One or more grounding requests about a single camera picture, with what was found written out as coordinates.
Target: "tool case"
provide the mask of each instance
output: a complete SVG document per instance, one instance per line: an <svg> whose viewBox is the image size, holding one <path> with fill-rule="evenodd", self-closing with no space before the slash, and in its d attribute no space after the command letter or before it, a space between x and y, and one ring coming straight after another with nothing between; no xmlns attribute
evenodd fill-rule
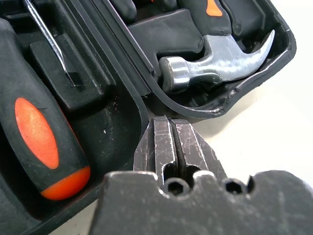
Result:
<svg viewBox="0 0 313 235"><path fill-rule="evenodd" d="M160 56L171 55L166 50L162 54L162 45L175 34L170 31L160 34L156 30L162 29L152 25L162 17L173 17L181 24L183 19L175 19L175 14L183 16L185 10L163 13L150 2L135 1L137 22L125 24L109 0L33 0L33 3L65 52L66 60L80 74L83 89L71 86L21 0L0 0L0 17L10 22L27 62L66 115L89 161L91 178L70 199L57 202L44 199L15 158L0 127L2 235L49 234L97 198L105 173L132 169L134 151L148 125L145 104L156 115L221 116L242 96L279 72L296 52L295 38L272 3L252 0L250 6L241 9L250 12L251 18L255 11L260 17L236 22L242 30L236 30L233 21L233 36L249 52L275 29L274 43L261 68L247 78L213 89L197 86L183 94L166 95L161 89L163 81L158 77L156 62ZM248 36L242 33L245 28L251 30ZM189 49L179 55L197 60L203 51Z"/></svg>

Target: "white table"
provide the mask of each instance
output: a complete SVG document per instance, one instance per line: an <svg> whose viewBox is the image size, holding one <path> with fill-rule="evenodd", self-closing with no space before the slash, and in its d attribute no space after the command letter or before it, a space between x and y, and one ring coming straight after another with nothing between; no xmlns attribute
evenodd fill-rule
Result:
<svg viewBox="0 0 313 235"><path fill-rule="evenodd" d="M193 126L231 178L286 170L313 187L312 0L272 0L297 40L294 60L225 116ZM50 235L87 235L96 202Z"/></svg>

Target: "hammer head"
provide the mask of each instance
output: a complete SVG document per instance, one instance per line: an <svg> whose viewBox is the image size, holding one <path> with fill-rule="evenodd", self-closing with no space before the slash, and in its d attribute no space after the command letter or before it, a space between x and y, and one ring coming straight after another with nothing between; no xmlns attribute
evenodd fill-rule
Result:
<svg viewBox="0 0 313 235"><path fill-rule="evenodd" d="M231 35L205 35L205 55L202 59L195 62L178 56L160 59L164 78L163 90L165 93L177 93L196 82L217 84L247 77L255 73L266 60L274 36L273 30L257 51L246 54Z"/></svg>

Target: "black plastic tool case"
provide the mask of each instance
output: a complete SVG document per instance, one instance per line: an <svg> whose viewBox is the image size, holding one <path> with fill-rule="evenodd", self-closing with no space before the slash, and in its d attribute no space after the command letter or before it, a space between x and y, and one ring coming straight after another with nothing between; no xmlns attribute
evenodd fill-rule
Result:
<svg viewBox="0 0 313 235"><path fill-rule="evenodd" d="M48 234L97 198L105 173L131 169L134 150L148 124L144 101L157 115L218 117L277 73L296 52L294 36L280 14L268 0L258 0L267 15L262 34L276 30L269 59L259 71L209 94L195 90L168 97L109 0L33 0L61 48L75 58L75 68L88 78L87 89L76 93L22 1L0 2L0 16L10 21L25 58L63 108L92 170L88 185L75 197L61 202L45 200L0 129L1 235ZM97 84L97 89L90 84Z"/></svg>

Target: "white surface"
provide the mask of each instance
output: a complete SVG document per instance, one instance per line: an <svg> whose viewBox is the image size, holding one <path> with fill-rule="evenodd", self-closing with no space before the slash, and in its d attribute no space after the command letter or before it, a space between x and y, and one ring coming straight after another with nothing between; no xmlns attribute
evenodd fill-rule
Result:
<svg viewBox="0 0 313 235"><path fill-rule="evenodd" d="M313 186L313 1L272 2L295 34L295 59L225 116L194 127L213 147L228 177L245 182L256 172L283 169ZM87 235L95 205L51 235Z"/></svg>

